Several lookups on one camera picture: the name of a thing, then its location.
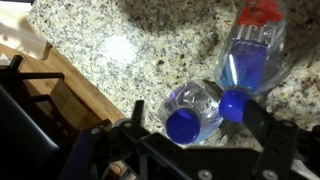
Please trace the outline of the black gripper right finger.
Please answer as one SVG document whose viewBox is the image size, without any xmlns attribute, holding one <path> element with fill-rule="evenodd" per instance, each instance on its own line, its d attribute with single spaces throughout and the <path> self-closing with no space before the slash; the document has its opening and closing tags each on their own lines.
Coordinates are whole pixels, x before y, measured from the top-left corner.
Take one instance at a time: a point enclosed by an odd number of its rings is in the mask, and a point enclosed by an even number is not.
<svg viewBox="0 0 320 180">
<path fill-rule="evenodd" d="M 243 122 L 263 147 L 259 166 L 291 166 L 297 144 L 296 124 L 286 120 L 277 121 L 253 100 L 245 103 Z"/>
</svg>

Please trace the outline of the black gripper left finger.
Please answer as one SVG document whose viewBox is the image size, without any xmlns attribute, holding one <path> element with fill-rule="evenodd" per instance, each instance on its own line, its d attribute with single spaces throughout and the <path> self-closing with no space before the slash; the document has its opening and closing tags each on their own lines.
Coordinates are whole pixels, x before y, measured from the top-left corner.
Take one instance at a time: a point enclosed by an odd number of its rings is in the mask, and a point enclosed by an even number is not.
<svg viewBox="0 0 320 180">
<path fill-rule="evenodd" d="M 144 101 L 137 100 L 134 104 L 131 120 L 137 125 L 142 125 L 142 122 L 144 121 L 144 119 L 145 119 Z"/>
</svg>

